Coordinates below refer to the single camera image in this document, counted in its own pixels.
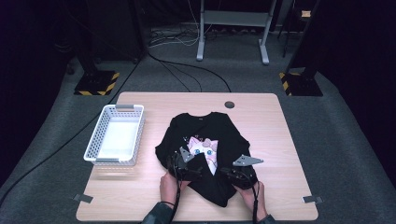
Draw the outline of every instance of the white basket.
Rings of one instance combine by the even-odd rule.
[[[84,160],[95,165],[135,165],[144,122],[142,105],[105,105]]]

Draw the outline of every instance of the stand base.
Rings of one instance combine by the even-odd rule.
[[[75,95],[109,95],[120,73],[97,71],[95,75],[84,73],[75,87]]]
[[[283,89],[288,96],[323,96],[314,79],[306,80],[300,74],[280,73]]]

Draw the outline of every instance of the person's right hand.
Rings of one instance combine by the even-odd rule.
[[[254,207],[254,194],[253,189],[240,189],[236,186],[233,186],[244,199],[245,205],[247,208],[253,213]],[[258,181],[254,185],[254,189],[256,190],[258,206],[257,206],[257,220],[263,220],[268,216],[267,211],[265,210],[265,199],[264,199],[264,184],[261,181]]]

